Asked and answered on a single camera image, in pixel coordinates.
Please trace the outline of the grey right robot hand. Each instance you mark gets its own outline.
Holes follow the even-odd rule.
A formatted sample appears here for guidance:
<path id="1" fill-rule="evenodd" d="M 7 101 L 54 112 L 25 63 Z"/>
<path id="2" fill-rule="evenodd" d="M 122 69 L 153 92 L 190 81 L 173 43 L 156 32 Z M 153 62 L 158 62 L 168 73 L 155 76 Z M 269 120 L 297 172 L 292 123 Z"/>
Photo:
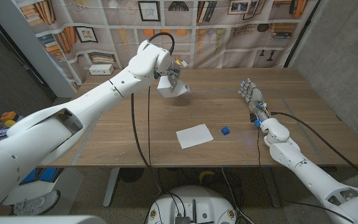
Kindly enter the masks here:
<path id="1" fill-rule="evenodd" d="M 271 117 L 262 92 L 249 77 L 246 81 L 242 81 L 238 93 L 248 104 L 251 113 L 259 118 L 260 121 L 264 121 Z"/>

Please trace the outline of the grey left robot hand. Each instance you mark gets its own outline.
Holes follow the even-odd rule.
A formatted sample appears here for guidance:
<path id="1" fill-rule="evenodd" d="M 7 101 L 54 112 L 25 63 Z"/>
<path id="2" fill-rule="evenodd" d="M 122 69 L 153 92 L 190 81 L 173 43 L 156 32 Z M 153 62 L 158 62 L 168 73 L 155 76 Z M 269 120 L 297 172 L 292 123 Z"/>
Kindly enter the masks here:
<path id="1" fill-rule="evenodd" d="M 162 84 L 163 88 L 168 88 L 172 93 L 177 86 L 180 76 L 180 67 L 176 62 L 171 62 L 168 70 L 160 77 L 159 84 Z"/>

